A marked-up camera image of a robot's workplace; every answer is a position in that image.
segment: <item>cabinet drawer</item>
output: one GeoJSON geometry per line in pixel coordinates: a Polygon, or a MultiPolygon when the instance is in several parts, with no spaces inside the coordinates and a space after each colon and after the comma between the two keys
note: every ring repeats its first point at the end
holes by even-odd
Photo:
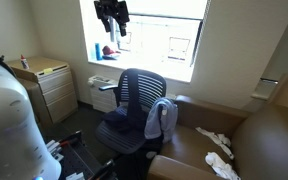
{"type": "Polygon", "coordinates": [[[54,74],[54,76],[49,76],[47,79],[39,80],[43,94],[71,82],[72,75],[70,71],[54,74]]]}
{"type": "Polygon", "coordinates": [[[60,122],[77,110],[75,93],[72,92],[66,96],[63,96],[61,99],[47,105],[47,107],[53,123],[60,122]]]}
{"type": "Polygon", "coordinates": [[[65,84],[61,87],[58,87],[56,89],[53,89],[51,91],[48,91],[47,93],[44,93],[44,99],[46,104],[50,104],[53,101],[61,98],[62,96],[69,94],[71,92],[74,92],[74,86],[73,83],[65,84]]]}

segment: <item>couch cushion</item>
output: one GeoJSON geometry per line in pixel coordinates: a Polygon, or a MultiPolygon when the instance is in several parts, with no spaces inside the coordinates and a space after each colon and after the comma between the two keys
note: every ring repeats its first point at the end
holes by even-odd
{"type": "Polygon", "coordinates": [[[288,179],[288,108],[270,105],[245,120],[232,139],[243,180],[288,179]]]}
{"type": "Polygon", "coordinates": [[[209,137],[194,129],[176,125],[172,140],[164,144],[161,155],[214,173],[213,169],[205,162],[208,152],[216,152],[224,162],[231,164],[228,155],[209,137]]]}

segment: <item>gray cloth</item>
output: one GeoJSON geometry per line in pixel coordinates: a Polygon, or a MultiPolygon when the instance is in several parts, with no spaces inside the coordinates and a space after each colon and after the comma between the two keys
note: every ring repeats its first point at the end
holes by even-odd
{"type": "Polygon", "coordinates": [[[177,121],[178,109],[172,100],[159,98],[153,104],[145,126],[145,138],[154,139],[162,133],[163,143],[171,140],[177,121]],[[159,119],[159,107],[162,107],[161,119],[159,119]]]}

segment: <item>chair backrest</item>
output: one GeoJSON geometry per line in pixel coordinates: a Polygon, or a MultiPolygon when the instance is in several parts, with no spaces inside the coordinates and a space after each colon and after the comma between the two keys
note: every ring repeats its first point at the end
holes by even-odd
{"type": "Polygon", "coordinates": [[[150,109],[156,99],[165,97],[166,82],[156,73],[131,68],[121,74],[114,93],[117,106],[120,102],[129,102],[130,97],[136,97],[140,105],[150,109]]]}

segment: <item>black cable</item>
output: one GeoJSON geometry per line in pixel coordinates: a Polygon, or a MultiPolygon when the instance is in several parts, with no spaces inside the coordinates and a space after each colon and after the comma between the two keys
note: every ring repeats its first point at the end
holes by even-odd
{"type": "Polygon", "coordinates": [[[2,66],[4,69],[6,69],[10,74],[12,74],[16,78],[14,71],[3,61],[4,61],[4,56],[2,55],[0,57],[0,66],[2,66]]]}

